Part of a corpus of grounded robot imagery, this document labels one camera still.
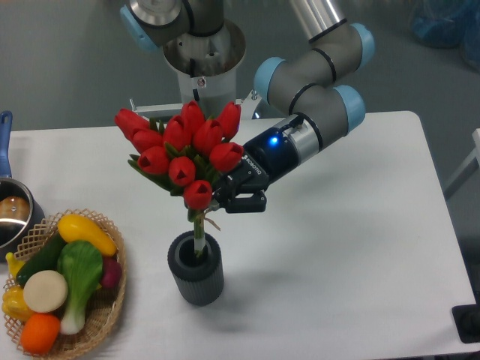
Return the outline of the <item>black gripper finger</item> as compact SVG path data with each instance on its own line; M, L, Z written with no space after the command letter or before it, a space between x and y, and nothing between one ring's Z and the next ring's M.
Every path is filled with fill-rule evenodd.
M260 213L266 210L267 199L263 190L238 197L234 193L216 191L211 201L211 210L224 209L228 214Z

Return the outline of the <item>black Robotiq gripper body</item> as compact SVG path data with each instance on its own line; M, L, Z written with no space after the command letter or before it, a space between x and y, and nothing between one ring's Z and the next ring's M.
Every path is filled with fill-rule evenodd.
M299 153L287 127L270 127L244 144L240 163L215 182L217 195L253 194L295 169Z

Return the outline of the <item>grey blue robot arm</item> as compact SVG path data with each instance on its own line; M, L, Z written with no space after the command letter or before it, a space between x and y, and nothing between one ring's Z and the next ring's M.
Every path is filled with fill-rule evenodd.
M253 80L253 90L284 119L246 143L241 163L214 183L211 210L263 211L270 184L365 118L361 95L338 80L371 60L372 34L363 25L348 23L335 1L290 5L310 49L294 62L265 60ZM197 101L214 115L236 98L245 37L224 17L222 1L129 1L120 16L140 48L163 51L177 73L183 102Z

